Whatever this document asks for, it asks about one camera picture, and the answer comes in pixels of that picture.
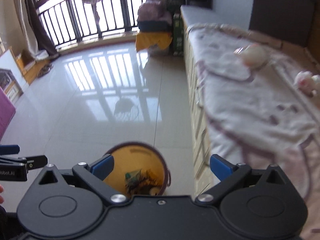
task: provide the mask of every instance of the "human hand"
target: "human hand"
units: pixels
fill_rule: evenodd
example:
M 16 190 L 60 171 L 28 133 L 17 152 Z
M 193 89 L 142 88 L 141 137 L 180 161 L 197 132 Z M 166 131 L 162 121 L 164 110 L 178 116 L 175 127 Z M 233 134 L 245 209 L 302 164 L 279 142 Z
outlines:
M 0 185 L 0 193 L 3 192 L 3 187 Z M 0 204 L 2 204 L 4 201 L 3 197 L 0 196 Z

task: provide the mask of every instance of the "metal railing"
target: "metal railing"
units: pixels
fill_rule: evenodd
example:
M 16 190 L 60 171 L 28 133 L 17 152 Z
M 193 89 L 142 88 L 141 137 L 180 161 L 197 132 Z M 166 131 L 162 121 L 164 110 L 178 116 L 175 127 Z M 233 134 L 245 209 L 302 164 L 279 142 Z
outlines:
M 43 26 L 55 44 L 62 47 L 90 38 L 102 38 L 112 33 L 131 31 L 137 27 L 139 6 L 146 0 L 102 0 L 93 5 L 82 0 L 64 0 L 39 14 Z

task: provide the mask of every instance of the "tiled floor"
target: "tiled floor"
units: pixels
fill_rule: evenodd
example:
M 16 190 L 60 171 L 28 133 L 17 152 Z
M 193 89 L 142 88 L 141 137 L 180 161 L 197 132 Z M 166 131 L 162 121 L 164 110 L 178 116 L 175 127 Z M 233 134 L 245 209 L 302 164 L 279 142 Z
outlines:
M 191 121 L 182 58 L 137 54 L 133 43 L 63 56 L 16 103 L 1 144 L 19 154 L 45 154 L 69 169 L 91 163 L 115 144 L 142 141 L 164 156 L 172 175 L 167 194 L 193 194 Z M 16 207 L 39 171 L 27 182 L 0 182 L 8 212 Z

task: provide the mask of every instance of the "screw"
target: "screw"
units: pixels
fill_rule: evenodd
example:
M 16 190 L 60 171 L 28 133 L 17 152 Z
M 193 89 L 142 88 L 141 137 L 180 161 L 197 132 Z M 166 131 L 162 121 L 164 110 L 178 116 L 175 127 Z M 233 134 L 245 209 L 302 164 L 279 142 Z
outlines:
M 210 194 L 201 194 L 198 196 L 198 200 L 201 202 L 211 202 L 213 199 L 213 196 Z
M 127 197 L 125 195 L 122 195 L 122 194 L 115 194 L 115 195 L 112 195 L 110 197 L 110 200 L 113 202 L 113 203 L 123 203 L 127 200 Z
M 165 200 L 159 200 L 157 203 L 158 205 L 165 205 L 167 202 Z

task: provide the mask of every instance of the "bed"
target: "bed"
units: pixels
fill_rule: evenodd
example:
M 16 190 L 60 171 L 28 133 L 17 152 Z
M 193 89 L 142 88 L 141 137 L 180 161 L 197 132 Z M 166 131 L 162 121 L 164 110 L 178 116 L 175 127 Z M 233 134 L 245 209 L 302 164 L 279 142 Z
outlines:
M 264 169 L 278 163 L 305 199 L 309 216 L 301 236 L 320 232 L 319 99 L 293 85 L 302 69 L 318 74 L 308 51 L 262 33 L 225 24 L 212 11 L 181 8 L 193 134 L 194 195 L 219 183 L 208 161 Z M 251 70 L 233 52 L 253 43 L 269 60 Z

